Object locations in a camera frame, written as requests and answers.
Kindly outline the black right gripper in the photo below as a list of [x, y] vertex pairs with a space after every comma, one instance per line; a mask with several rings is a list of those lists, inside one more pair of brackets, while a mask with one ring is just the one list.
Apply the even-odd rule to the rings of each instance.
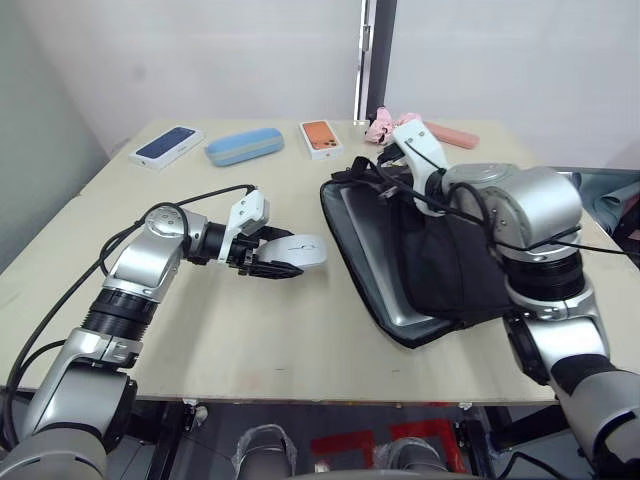
[[396, 143], [388, 144], [382, 149], [376, 164], [367, 157], [357, 156], [349, 169], [351, 176], [375, 176], [373, 189], [383, 200], [388, 200], [403, 191], [403, 182], [385, 170], [409, 170], [406, 156]]

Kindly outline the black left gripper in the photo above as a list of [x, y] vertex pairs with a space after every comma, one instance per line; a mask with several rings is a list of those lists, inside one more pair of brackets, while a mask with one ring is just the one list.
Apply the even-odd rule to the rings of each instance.
[[231, 243], [227, 256], [229, 267], [238, 271], [239, 275], [270, 280], [295, 278], [304, 273], [300, 267], [283, 261], [261, 261], [255, 251], [260, 242], [271, 242], [293, 236], [294, 233], [277, 227], [264, 226], [252, 234], [239, 233]]

